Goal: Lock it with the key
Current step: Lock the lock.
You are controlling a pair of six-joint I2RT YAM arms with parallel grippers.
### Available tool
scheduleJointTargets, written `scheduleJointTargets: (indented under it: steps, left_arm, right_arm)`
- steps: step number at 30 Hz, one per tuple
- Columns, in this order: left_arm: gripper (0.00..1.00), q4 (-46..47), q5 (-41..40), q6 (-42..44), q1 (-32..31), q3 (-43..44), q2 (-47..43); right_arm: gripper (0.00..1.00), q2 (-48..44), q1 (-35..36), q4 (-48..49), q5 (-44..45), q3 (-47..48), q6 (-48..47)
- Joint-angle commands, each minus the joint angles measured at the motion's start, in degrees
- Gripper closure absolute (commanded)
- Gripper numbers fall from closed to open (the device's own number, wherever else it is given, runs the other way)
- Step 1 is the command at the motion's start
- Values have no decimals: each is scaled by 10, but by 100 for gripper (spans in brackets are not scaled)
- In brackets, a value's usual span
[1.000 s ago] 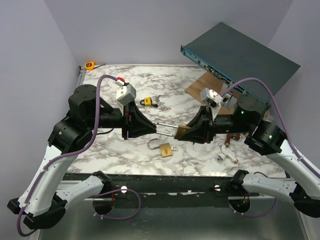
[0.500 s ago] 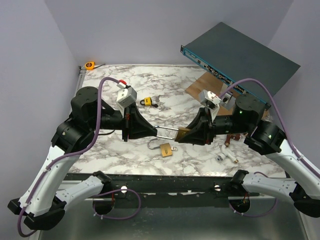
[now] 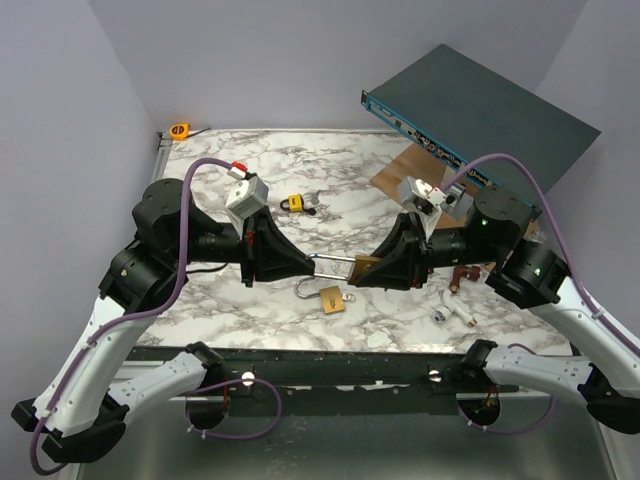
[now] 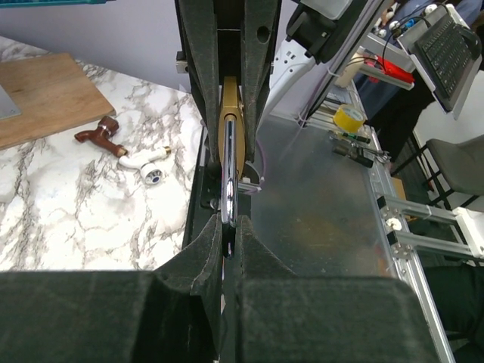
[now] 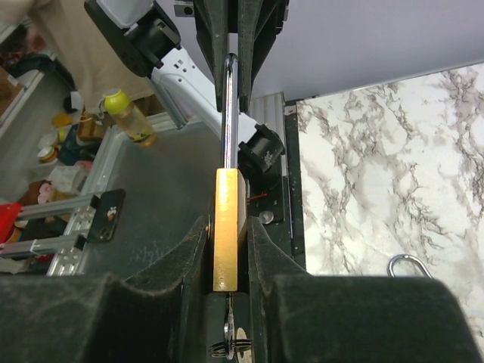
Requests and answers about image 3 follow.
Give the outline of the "long shackle brass padlock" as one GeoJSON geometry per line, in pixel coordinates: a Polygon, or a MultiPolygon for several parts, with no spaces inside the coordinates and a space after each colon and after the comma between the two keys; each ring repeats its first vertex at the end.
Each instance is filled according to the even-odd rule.
{"type": "Polygon", "coordinates": [[[334,280],[349,284],[349,278],[354,272],[360,271],[355,267],[355,256],[333,255],[326,253],[311,253],[309,257],[315,263],[313,277],[334,280]]]}

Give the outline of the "yellow padlock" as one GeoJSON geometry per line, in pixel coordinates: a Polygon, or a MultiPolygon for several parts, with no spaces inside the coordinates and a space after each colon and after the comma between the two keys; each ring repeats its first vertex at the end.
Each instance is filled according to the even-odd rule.
{"type": "Polygon", "coordinates": [[[281,210],[291,213],[300,213],[306,211],[304,199],[301,194],[289,195],[287,198],[283,199],[280,202],[279,206],[281,210]]]}

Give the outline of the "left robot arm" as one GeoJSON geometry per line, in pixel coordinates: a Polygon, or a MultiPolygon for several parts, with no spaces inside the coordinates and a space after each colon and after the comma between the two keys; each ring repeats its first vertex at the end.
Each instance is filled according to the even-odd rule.
{"type": "MultiPolygon", "coordinates": [[[[241,181],[238,196],[253,201],[242,227],[218,223],[194,202],[187,208],[189,262],[237,263],[246,286],[310,275],[315,263],[277,228],[259,178],[241,181]]],[[[158,308],[180,291],[179,267],[183,183],[152,183],[135,205],[133,241],[111,261],[99,284],[97,308],[65,365],[37,398],[11,412],[27,432],[43,434],[34,447],[54,462],[92,463],[123,437],[137,418],[169,398],[190,391],[214,393],[230,370],[202,342],[187,345],[162,366],[121,386],[116,373],[133,346],[157,317],[158,308]]]]}

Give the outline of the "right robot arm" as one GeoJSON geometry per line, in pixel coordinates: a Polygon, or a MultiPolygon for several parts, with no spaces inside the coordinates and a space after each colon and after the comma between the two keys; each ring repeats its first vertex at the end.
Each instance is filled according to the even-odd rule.
{"type": "Polygon", "coordinates": [[[398,187],[406,212],[383,243],[349,275],[355,287],[409,290],[436,269],[489,263],[487,285],[564,335],[579,356],[551,358],[478,340],[463,356],[456,377],[469,390],[526,387],[573,401],[612,430],[639,431],[639,342],[594,301],[580,296],[568,264],[544,245],[525,239],[533,207],[500,186],[481,189],[465,223],[439,229],[450,197],[408,177],[398,187]]]}

